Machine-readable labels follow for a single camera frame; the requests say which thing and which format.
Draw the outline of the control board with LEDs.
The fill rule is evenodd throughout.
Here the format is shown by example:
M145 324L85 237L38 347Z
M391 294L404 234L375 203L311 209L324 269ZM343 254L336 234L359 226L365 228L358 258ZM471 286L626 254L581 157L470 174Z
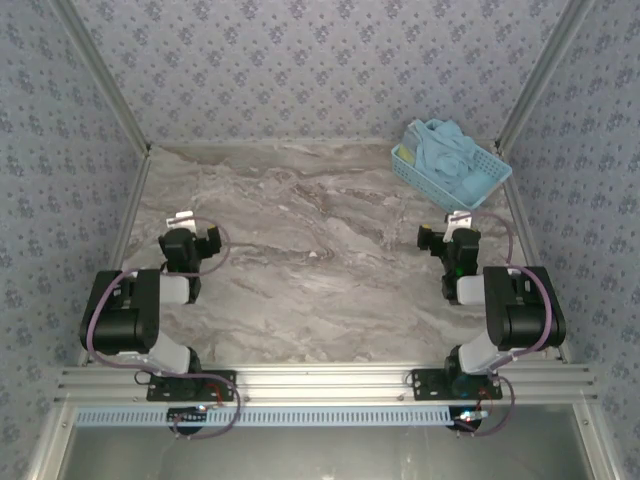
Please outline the control board with LEDs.
M166 413L169 429L178 436L191 436L200 432L207 411L204 407L173 407Z
M475 435L482 422L487 419L493 409L489 407L484 409L481 406L450 406L449 415L452 420L452 424L447 428L454 432L467 435Z

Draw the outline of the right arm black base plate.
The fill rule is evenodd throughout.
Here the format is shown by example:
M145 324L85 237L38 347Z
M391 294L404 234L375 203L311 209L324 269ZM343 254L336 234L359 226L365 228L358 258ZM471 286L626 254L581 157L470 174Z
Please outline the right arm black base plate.
M416 401L470 402L503 398L501 387L495 386L486 375L450 375L444 369L414 369L410 378Z

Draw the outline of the aluminium frame post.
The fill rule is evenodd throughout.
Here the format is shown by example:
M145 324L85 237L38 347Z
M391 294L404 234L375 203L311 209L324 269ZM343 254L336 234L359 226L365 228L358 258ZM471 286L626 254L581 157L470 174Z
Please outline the aluminium frame post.
M149 148L144 134L72 0L48 0L48 2L62 23L125 135L136 152L142 158L146 158Z
M496 138L498 154L505 158L533 112L555 70L569 49L596 0L567 0L555 27L534 63L504 128Z

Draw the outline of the aluminium table side rail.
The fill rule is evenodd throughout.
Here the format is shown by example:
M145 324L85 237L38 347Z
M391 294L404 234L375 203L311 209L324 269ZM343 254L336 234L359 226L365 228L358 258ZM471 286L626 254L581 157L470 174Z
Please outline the aluminium table side rail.
M515 173L516 169L512 168L512 175L504 182L506 199L517 232L519 245L524 255L525 265L541 266L542 260L533 238L524 203L520 197ZM528 357L532 358L533 356L560 361L563 364L571 362L571 355L565 344L559 347L549 347L537 353L527 354L524 356L524 359Z
M144 157L136 171L129 196L121 211L119 228L115 237L113 248L109 257L107 271L121 270L125 259L126 248L129 244L131 231L136 218L140 199L150 168L150 156Z

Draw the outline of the blue plastic basket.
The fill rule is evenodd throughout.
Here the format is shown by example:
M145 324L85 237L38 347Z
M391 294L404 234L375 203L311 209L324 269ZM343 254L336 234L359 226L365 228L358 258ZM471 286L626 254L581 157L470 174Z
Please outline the blue plastic basket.
M430 180L419 174L412 166L400 159L396 155L399 145L400 143L391 151L393 172L447 212L477 209L494 192L494 190L504 183L512 174L512 169L509 165L476 144L482 150L480 167L484 173L490 175L492 183L486 191L486 195L481 197L479 202L472 205L466 205L461 203L456 197L446 193L440 187L433 184Z

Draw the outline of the aluminium mounting rail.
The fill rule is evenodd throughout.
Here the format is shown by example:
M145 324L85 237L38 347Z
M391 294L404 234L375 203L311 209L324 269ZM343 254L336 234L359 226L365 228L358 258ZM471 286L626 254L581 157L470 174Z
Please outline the aluminium mounting rail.
M412 404L410 363L237 365L243 403L271 406L391 406ZM514 387L519 405L592 403L596 376L584 365L521 359L499 370ZM65 368L54 400L75 405L141 404L146 389L134 373L89 365Z

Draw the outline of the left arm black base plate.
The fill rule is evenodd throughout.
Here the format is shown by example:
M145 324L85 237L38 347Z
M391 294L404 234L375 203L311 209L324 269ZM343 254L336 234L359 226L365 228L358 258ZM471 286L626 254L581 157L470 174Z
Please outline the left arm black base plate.
M236 385L235 370L205 370L205 378L184 379L152 375L147 385L149 402L215 402L236 400L229 383Z

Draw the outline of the light blue printed t-shirt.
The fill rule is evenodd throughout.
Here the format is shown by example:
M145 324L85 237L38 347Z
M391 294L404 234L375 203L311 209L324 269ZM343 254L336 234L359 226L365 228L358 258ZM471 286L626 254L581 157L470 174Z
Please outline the light blue printed t-shirt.
M414 120L405 129L396 155L419 174L472 205L486 195L491 177L480 167L482 150L451 120Z

